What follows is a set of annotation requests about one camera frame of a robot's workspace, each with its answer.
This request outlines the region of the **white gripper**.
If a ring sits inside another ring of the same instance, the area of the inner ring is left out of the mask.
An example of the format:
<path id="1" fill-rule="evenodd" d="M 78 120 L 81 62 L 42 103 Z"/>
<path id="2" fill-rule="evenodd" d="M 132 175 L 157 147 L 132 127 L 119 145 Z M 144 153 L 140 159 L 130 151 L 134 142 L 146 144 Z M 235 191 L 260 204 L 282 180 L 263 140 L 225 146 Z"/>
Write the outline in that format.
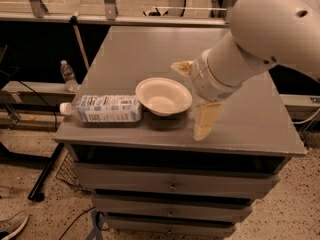
<path id="1" fill-rule="evenodd" d="M 193 62 L 181 61 L 171 64 L 171 69 L 184 77 L 191 78 L 194 93 L 209 102 L 196 105 L 194 110 L 194 139 L 200 141 L 206 138 L 222 111 L 222 104 L 236 92 L 241 84 L 235 87 L 220 83 L 210 71 L 207 62 L 209 51 L 202 52 Z"/>

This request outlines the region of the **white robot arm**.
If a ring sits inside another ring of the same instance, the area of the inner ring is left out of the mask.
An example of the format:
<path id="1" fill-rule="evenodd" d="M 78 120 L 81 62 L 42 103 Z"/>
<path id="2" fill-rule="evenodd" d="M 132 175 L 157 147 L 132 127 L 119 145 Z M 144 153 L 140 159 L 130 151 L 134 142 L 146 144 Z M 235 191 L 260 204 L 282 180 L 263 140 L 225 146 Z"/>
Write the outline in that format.
<path id="1" fill-rule="evenodd" d="M 244 81 L 276 65 L 319 79 L 320 0 L 237 0 L 229 30 L 214 47 L 171 65 L 201 99 L 194 109 L 194 139 L 210 134 L 222 102 Z"/>

